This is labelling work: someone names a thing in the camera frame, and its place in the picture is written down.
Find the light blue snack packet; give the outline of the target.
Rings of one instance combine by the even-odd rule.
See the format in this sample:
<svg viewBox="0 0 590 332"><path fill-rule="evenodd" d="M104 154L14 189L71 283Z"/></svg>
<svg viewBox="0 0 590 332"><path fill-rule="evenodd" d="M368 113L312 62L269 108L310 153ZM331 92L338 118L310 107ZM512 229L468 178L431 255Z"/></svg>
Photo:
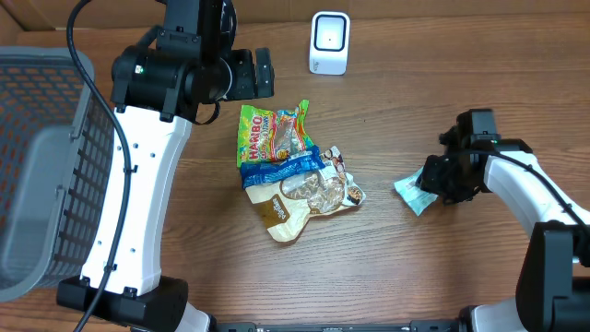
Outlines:
<svg viewBox="0 0 590 332"><path fill-rule="evenodd" d="M420 168L411 176L394 182L395 191L417 216L420 216L438 198L437 195L423 191L419 187L418 179L422 171L423 169Z"/></svg>

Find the green Haribo candy bag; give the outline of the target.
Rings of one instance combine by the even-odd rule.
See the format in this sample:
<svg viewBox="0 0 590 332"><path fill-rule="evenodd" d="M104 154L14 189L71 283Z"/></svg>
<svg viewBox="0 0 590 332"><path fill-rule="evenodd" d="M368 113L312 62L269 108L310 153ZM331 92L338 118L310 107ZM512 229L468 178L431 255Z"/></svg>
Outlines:
<svg viewBox="0 0 590 332"><path fill-rule="evenodd" d="M311 137L304 129L309 101L294 110L276 112L243 105L237 138L237 167L244 163L277 162L309 149Z"/></svg>

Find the dark blue snack packet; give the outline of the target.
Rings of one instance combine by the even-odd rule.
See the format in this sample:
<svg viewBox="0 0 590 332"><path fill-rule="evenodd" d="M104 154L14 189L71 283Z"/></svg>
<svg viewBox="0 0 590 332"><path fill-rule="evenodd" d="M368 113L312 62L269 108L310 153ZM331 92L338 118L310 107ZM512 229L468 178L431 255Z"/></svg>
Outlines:
<svg viewBox="0 0 590 332"><path fill-rule="evenodd" d="M317 146L312 146L283 161L243 163L240 167L242 189L259 184L276 183L290 176L322 170L324 167L325 164Z"/></svg>

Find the beige mushroom snack bag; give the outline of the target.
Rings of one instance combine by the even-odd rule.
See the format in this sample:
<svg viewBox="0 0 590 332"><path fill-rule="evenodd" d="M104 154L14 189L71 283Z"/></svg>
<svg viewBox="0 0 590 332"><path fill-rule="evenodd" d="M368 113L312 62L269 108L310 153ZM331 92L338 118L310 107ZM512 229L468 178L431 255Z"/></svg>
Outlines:
<svg viewBox="0 0 590 332"><path fill-rule="evenodd" d="M275 241L292 242L309 219L355 208L365 200L365 193L347 172L336 146L320 152L320 157L325 165L322 170L244 189Z"/></svg>

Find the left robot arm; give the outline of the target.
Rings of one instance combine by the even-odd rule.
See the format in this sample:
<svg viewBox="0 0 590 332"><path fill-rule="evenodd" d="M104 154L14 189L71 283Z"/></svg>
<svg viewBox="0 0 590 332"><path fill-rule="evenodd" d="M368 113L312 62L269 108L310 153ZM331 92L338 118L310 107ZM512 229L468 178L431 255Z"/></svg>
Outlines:
<svg viewBox="0 0 590 332"><path fill-rule="evenodd" d="M266 48L233 46L237 15L225 0L168 0L152 27L112 64L111 168L100 222L78 276L59 283L61 306L134 331L207 332L188 285L160 266L163 225L183 148L202 105L271 97Z"/></svg>

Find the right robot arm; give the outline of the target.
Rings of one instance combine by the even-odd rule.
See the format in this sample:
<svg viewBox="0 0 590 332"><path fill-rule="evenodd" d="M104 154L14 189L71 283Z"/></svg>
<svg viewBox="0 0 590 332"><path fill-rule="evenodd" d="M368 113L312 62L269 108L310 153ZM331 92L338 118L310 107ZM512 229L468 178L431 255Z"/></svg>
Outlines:
<svg viewBox="0 0 590 332"><path fill-rule="evenodd" d="M466 308L467 331L586 331L589 279L573 267L589 265L589 213L540 167L521 139L498 133L491 109L461 113L439 136L441 156L430 155L418 179L421 190L445 205L493 193L529 236L512 299Z"/></svg>

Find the white barcode scanner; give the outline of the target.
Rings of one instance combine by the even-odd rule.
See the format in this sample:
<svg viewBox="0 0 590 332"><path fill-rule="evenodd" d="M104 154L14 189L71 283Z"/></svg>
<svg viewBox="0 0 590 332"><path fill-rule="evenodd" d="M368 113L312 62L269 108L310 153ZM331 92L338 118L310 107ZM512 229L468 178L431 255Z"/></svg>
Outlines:
<svg viewBox="0 0 590 332"><path fill-rule="evenodd" d="M312 19L309 69L315 75L343 76L347 71L350 19L344 12L320 11Z"/></svg>

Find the grey plastic shopping basket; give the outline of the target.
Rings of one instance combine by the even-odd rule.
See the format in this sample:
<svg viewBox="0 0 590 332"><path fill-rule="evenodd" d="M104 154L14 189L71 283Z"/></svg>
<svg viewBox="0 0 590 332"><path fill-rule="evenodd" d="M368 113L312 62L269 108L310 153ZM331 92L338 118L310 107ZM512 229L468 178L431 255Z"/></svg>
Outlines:
<svg viewBox="0 0 590 332"><path fill-rule="evenodd" d="M79 275L99 227L113 139L66 48L2 47L2 301Z"/></svg>

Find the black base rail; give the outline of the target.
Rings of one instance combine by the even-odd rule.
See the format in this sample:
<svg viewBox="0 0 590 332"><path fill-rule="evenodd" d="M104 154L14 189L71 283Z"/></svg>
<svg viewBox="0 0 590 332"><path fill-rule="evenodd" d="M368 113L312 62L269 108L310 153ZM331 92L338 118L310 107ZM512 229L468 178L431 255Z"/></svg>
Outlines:
<svg viewBox="0 0 590 332"><path fill-rule="evenodd" d="M477 332L525 331L521 326L477 326L459 317L442 320L413 320L396 324L291 324L263 325L255 323L216 323L212 332Z"/></svg>

